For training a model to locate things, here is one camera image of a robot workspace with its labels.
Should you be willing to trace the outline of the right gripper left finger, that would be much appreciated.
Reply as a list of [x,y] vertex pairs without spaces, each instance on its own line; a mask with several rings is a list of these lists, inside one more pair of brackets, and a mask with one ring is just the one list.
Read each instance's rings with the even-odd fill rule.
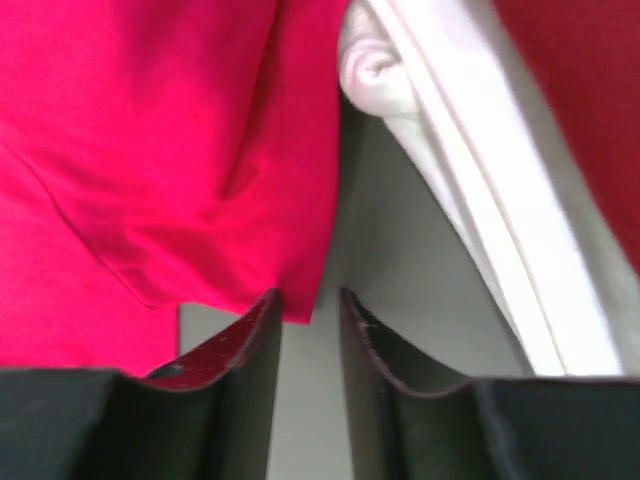
[[1,374],[5,479],[262,479],[281,293],[144,378],[105,369]]

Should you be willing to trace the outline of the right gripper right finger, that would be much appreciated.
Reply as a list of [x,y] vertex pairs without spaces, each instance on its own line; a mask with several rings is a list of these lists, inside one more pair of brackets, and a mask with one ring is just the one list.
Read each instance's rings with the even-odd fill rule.
[[340,293],[358,479],[628,480],[639,475],[639,382],[468,377]]

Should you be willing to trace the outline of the bright pink-red t shirt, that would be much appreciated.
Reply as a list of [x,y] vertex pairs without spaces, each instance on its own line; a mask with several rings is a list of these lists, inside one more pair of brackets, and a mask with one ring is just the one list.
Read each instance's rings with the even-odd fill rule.
[[310,321],[342,1],[1,5],[1,363],[143,375],[178,307]]

